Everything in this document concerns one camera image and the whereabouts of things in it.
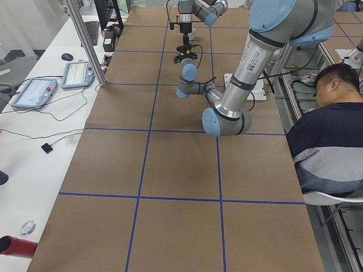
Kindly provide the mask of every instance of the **black box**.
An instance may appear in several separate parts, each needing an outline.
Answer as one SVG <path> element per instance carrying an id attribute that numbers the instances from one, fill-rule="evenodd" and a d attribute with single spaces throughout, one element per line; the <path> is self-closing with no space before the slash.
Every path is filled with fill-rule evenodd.
<path id="1" fill-rule="evenodd" d="M 114 31 L 103 32 L 103 49 L 105 52 L 113 52 L 115 50 L 116 35 Z"/>

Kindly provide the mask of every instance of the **man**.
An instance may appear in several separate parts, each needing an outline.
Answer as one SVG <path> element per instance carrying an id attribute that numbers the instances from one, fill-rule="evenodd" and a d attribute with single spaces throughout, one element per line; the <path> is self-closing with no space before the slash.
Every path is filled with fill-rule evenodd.
<path id="1" fill-rule="evenodd" d="M 363 99 L 359 76 L 338 63 L 317 76 L 318 109 L 304 114 L 286 137 L 304 192 L 344 197 L 363 185 Z"/>

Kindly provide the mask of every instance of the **device screen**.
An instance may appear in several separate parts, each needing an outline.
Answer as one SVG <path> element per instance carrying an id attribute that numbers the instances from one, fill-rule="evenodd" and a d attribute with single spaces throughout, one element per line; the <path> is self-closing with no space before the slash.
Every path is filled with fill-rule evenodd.
<path id="1" fill-rule="evenodd" d="M 87 62 L 69 65 L 65 85 L 81 84 L 85 81 Z"/>
<path id="2" fill-rule="evenodd" d="M 33 79 L 16 103 L 29 106 L 38 105 L 39 100 L 42 98 L 42 95 L 48 86 L 49 81 L 47 80 Z"/>

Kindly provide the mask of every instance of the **red cylinder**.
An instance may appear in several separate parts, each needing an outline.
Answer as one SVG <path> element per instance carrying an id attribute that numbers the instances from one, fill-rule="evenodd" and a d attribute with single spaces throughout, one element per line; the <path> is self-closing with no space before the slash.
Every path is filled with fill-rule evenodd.
<path id="1" fill-rule="evenodd" d="M 0 238 L 0 254 L 32 258 L 38 243 L 12 236 Z"/>

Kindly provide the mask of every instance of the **black mouse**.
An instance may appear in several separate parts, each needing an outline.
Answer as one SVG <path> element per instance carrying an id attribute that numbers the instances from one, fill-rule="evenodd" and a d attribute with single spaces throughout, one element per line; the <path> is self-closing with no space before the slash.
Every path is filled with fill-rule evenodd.
<path id="1" fill-rule="evenodd" d="M 73 60 L 73 56 L 69 53 L 64 53 L 61 58 L 62 58 L 62 60 L 65 60 L 65 61 Z"/>

